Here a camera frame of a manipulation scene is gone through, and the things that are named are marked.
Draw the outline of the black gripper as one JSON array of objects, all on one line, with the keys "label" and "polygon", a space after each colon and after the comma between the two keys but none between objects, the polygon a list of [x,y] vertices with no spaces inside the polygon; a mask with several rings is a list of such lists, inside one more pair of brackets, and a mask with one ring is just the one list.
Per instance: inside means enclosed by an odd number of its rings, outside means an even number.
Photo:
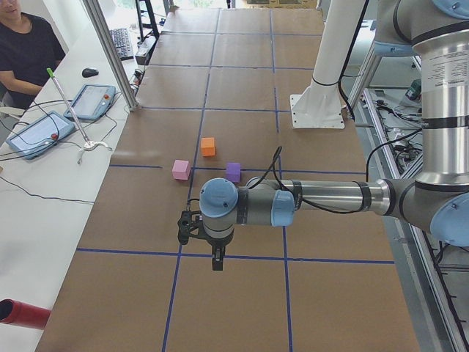
[{"label": "black gripper", "polygon": [[214,271],[222,271],[224,266],[224,255],[226,251],[226,245],[223,241],[211,241],[212,247],[212,268]]}]

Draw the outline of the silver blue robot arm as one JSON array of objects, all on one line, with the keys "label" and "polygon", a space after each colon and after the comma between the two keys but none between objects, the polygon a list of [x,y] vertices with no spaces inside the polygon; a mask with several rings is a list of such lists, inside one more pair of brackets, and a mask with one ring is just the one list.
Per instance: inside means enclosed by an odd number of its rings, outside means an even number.
[{"label": "silver blue robot arm", "polygon": [[302,205],[333,213],[371,211],[404,220],[453,246],[468,244],[468,3],[381,1],[376,38],[408,44],[421,58],[424,161],[412,179],[373,183],[223,178],[201,189],[199,234],[223,268],[236,224],[288,226]]}]

